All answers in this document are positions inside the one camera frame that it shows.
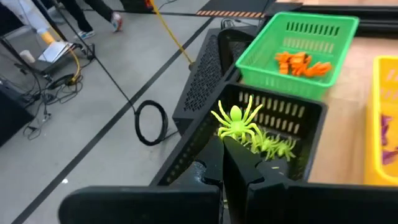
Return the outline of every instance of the wooden table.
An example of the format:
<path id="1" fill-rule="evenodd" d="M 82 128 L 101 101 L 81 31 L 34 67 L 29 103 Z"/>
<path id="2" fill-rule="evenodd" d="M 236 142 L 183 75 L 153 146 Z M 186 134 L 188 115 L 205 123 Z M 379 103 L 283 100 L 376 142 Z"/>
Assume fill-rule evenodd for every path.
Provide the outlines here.
<path id="1" fill-rule="evenodd" d="M 398 0 L 304 0 L 302 2 L 311 5 L 398 5 Z M 329 110 L 310 182 L 363 183 L 365 108 L 371 87 L 373 59 L 378 55 L 398 55 L 398 40 L 362 37 L 354 39 L 340 77 L 325 97 Z"/>

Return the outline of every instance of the white shoe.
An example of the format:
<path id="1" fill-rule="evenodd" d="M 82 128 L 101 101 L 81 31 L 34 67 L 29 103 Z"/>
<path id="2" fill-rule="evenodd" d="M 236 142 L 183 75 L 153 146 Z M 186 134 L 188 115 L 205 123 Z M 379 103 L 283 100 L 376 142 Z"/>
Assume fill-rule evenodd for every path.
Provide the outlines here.
<path id="1" fill-rule="evenodd" d="M 80 38 L 82 38 L 84 40 L 84 39 L 94 36 L 95 32 L 94 31 L 90 31 L 90 32 L 80 31 L 78 34 L 79 34 Z"/>
<path id="2" fill-rule="evenodd" d="M 123 19 L 120 14 L 114 12 L 112 15 L 111 23 L 114 27 L 115 32 L 120 31 L 123 24 Z"/>

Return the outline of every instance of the toy spider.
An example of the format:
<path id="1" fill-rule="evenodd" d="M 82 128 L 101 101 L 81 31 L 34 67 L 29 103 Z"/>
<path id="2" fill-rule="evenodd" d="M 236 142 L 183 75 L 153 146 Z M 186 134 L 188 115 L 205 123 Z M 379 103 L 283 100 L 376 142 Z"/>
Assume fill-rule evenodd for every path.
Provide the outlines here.
<path id="1" fill-rule="evenodd" d="M 225 127 L 220 127 L 218 129 L 218 136 L 223 139 L 225 136 L 231 136 L 233 139 L 238 140 L 237 137 L 241 136 L 241 143 L 246 142 L 246 133 L 250 134 L 251 139 L 255 139 L 254 131 L 251 130 L 253 128 L 262 138 L 261 132 L 255 123 L 250 123 L 250 121 L 254 118 L 257 112 L 262 108 L 262 105 L 259 105 L 253 113 L 249 116 L 250 108 L 252 104 L 252 96 L 249 97 L 248 108 L 244 112 L 244 116 L 242 118 L 242 111 L 237 106 L 233 106 L 231 108 L 231 118 L 224 112 L 224 109 L 221 105 L 221 100 L 218 101 L 218 108 L 220 109 L 221 114 L 224 119 L 221 119 L 217 113 L 211 111 L 211 113 L 217 118 L 217 120 L 225 125 Z"/>
<path id="2" fill-rule="evenodd" d="M 292 152 L 292 149 L 294 148 L 295 145 L 296 145 L 296 140 L 292 141 L 292 138 L 289 137 L 288 140 L 281 141 L 280 143 L 278 143 L 278 145 L 276 145 L 275 151 L 270 156 L 274 158 L 275 152 L 277 152 L 279 157 L 282 157 L 283 155 L 286 156 L 286 160 L 288 162 L 290 161 L 290 158 L 296 157 Z"/>
<path id="3" fill-rule="evenodd" d="M 276 147 L 279 143 L 279 135 L 274 138 L 273 136 L 267 137 L 267 131 L 264 131 L 264 134 L 260 138 L 260 136 L 256 135 L 255 144 L 252 144 L 251 152 L 253 153 L 261 153 L 267 152 L 267 156 L 265 160 L 268 160 L 272 154 L 275 154 Z"/>

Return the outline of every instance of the green basket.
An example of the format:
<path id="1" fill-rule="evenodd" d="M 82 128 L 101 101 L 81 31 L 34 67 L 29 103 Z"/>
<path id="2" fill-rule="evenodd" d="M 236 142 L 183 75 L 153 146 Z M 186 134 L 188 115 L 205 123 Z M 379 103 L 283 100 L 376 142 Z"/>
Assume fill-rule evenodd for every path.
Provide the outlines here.
<path id="1" fill-rule="evenodd" d="M 280 12 L 260 32 L 236 62 L 244 83 L 314 100 L 335 84 L 359 19 Z M 323 77 L 306 78 L 279 73 L 276 53 L 306 52 L 317 62 L 333 66 Z"/>

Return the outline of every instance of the black plastic basket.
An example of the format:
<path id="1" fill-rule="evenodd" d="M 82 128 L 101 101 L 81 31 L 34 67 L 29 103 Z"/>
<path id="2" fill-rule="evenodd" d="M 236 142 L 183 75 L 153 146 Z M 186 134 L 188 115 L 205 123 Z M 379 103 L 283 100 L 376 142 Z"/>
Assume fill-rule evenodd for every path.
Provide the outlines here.
<path id="1" fill-rule="evenodd" d="M 254 34 L 253 26 L 235 27 L 234 29 Z M 197 56 L 181 97 L 173 113 L 174 123 L 181 135 L 185 133 L 192 121 L 198 117 L 207 99 L 224 82 L 237 82 L 239 70 L 234 65 L 226 73 L 222 72 L 218 35 L 221 29 L 209 29 Z M 229 49 L 236 61 L 250 43 L 230 42 Z"/>
<path id="2" fill-rule="evenodd" d="M 283 95 L 251 86 L 229 83 L 220 86 L 208 100 L 199 116 L 187 129 L 180 142 L 169 155 L 151 185 L 169 185 L 194 160 L 209 138 L 216 135 L 220 123 L 210 113 L 218 114 L 218 100 L 228 113 L 233 105 L 245 110 L 249 96 L 253 96 L 252 110 L 263 104 L 254 117 L 259 127 L 269 134 L 297 140 L 293 153 L 297 156 L 290 162 L 284 158 L 270 161 L 272 166 L 285 167 L 284 175 L 292 180 L 308 180 L 325 120 L 327 105 L 292 95 Z"/>

